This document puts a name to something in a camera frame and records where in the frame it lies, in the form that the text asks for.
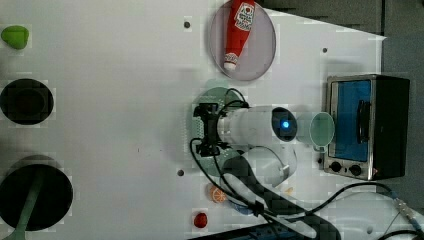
plate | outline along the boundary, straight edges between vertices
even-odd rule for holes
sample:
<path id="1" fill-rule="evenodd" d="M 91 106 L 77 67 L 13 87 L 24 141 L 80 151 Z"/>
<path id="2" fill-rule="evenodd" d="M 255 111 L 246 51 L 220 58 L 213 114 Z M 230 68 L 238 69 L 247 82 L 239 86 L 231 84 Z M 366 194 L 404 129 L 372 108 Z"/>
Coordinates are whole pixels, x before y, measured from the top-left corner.
<path id="1" fill-rule="evenodd" d="M 249 38 L 243 47 L 235 71 L 224 69 L 227 22 L 230 16 L 229 1 L 222 5 L 213 17 L 209 32 L 209 47 L 216 65 L 228 77 L 241 81 L 258 79 L 269 69 L 274 60 L 276 36 L 274 26 L 265 10 L 255 3 L 255 15 Z"/>

oven knob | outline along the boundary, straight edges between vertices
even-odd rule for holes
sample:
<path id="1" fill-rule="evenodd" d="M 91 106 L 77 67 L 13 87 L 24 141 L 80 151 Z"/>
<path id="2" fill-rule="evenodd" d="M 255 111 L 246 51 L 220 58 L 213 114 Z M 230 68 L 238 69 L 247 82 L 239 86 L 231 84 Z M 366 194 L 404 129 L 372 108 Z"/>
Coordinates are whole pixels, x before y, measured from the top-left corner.
<path id="1" fill-rule="evenodd" d="M 349 168 L 349 171 L 352 173 L 353 176 L 359 176 L 362 173 L 361 167 L 358 165 L 353 165 Z"/>
<path id="2" fill-rule="evenodd" d="M 342 165 L 340 165 L 340 163 L 338 163 L 338 162 L 333 162 L 330 165 L 330 168 L 331 168 L 331 170 L 333 170 L 333 172 L 339 172 L 340 169 L 342 169 Z"/>

oven window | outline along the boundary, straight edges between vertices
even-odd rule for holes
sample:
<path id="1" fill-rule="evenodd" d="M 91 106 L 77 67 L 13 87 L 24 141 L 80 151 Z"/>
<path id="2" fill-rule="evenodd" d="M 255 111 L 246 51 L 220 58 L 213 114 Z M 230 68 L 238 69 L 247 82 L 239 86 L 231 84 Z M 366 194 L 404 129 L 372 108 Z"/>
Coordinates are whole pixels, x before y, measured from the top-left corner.
<path id="1" fill-rule="evenodd" d="M 361 100 L 370 102 L 371 81 L 337 82 L 335 113 L 335 137 L 330 145 L 330 157 L 359 162 L 368 160 L 368 142 L 358 143 L 357 113 Z"/>

orange object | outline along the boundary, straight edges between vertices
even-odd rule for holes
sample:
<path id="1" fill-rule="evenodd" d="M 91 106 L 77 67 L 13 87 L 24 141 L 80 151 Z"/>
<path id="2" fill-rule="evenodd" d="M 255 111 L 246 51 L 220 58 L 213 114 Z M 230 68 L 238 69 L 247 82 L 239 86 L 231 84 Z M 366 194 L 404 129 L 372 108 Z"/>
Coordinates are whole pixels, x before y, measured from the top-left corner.
<path id="1" fill-rule="evenodd" d="M 215 186 L 211 187 L 211 189 L 209 190 L 209 193 L 211 195 L 212 201 L 214 201 L 216 203 L 221 203 L 221 202 L 227 200 L 227 196 L 225 195 L 225 193 L 223 191 L 219 190 Z"/>
<path id="2" fill-rule="evenodd" d="M 227 25 L 224 68 L 236 69 L 238 58 L 250 34 L 255 13 L 254 0 L 233 0 Z"/>

red object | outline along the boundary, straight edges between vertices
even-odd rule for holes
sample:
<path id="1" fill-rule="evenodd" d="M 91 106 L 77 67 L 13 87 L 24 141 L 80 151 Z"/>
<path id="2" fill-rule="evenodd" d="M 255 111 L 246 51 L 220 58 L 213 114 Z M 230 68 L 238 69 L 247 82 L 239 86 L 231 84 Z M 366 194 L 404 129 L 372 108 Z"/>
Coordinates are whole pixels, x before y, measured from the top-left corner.
<path id="1" fill-rule="evenodd" d="M 224 68 L 235 70 L 243 46 L 249 38 L 255 13 L 254 0 L 233 0 L 227 26 Z"/>
<path id="2" fill-rule="evenodd" d="M 194 218 L 194 226 L 198 228 L 204 228 L 208 224 L 208 217 L 205 213 L 199 213 Z"/>

